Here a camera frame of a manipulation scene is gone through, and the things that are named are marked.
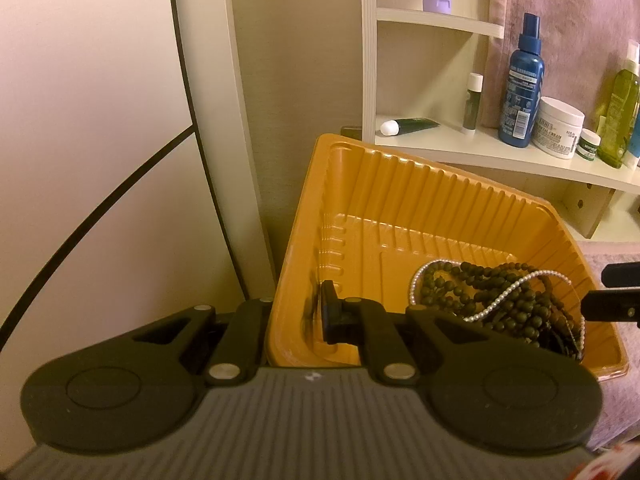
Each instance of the pink cloth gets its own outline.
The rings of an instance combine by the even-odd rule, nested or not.
[[[542,95],[583,111],[597,127],[596,107],[609,99],[629,39],[640,41],[640,0],[490,0],[489,21],[504,25],[490,39],[484,69],[481,124],[498,127],[511,53],[525,12],[540,16],[545,79]]]

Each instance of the white wardrobe panel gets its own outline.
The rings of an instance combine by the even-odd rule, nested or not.
[[[192,305],[242,301],[192,135],[88,232],[0,352],[0,470],[32,445],[18,401],[38,366]]]
[[[0,322],[94,207],[190,125],[170,0],[0,0]]]

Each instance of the blue bottle cap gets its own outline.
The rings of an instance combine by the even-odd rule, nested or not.
[[[540,16],[525,12],[524,20],[522,20],[522,34],[518,41],[518,48],[539,56],[540,47]]]

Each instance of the beige wall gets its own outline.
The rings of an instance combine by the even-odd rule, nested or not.
[[[362,122],[360,0],[233,0],[242,86],[279,271],[319,134]]]

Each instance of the black strip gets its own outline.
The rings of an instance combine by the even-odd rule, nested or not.
[[[222,213],[220,212],[220,206],[218,205],[218,199],[216,198],[216,192],[213,189],[213,182],[211,181],[211,173],[209,171],[209,165],[207,164],[207,159],[204,155],[204,148],[202,146],[202,138],[200,137],[200,129],[198,128],[198,121],[196,119],[196,111],[193,107],[193,99],[191,98],[191,89],[189,88],[189,77],[187,75],[187,65],[184,61],[184,52],[182,50],[182,40],[180,38],[180,22],[178,19],[178,7],[175,3],[175,0],[171,0],[171,10],[174,14],[174,31],[175,31],[175,41],[178,46],[178,58],[180,59],[180,68],[182,70],[182,81],[184,82],[184,92],[187,95],[187,102],[189,104],[189,113],[191,114],[191,122],[195,128],[196,140],[198,141],[198,150],[200,152],[200,159],[202,160],[202,166],[204,168],[204,174],[207,178],[207,184],[209,184],[209,192],[211,193],[211,199],[213,200],[214,208],[216,209],[216,215],[218,216],[218,223],[220,224],[220,228],[222,229],[222,236],[225,239],[226,248],[229,251],[229,256],[231,257],[231,264],[234,267],[236,272],[236,276],[238,277],[238,283],[240,284],[240,289],[242,290],[242,294],[244,298],[248,300],[249,291],[246,288],[246,283],[244,282],[244,278],[242,277],[242,272],[240,270],[240,265],[234,256],[234,252],[231,248],[231,243],[229,241],[229,236],[226,233],[225,223],[222,219]]]
[[[131,187],[145,176],[151,168],[153,168],[158,162],[160,162],[165,156],[167,156],[171,150],[178,146],[181,142],[187,139],[191,134],[195,133],[195,127],[189,126],[180,135],[174,137],[167,144],[165,144],[157,153],[151,156],[142,166],[134,171],[122,184],[120,184],[111,194],[105,198],[100,204],[91,212],[91,214],[76,228],[71,236],[67,238],[51,259],[42,267],[42,270],[34,278],[34,280],[21,295],[18,303],[12,308],[9,316],[4,320],[4,323],[0,327],[0,351],[4,348],[7,340],[13,333],[15,327],[18,325],[22,316],[27,311],[30,304],[33,302],[38,293],[42,290],[42,287],[47,283],[49,278],[56,272],[56,269],[60,266],[63,260],[69,256],[69,253],[79,244],[80,240],[84,237],[89,230],[98,223],[98,220],[104,216],[104,214],[113,206],[123,195],[131,189]]]

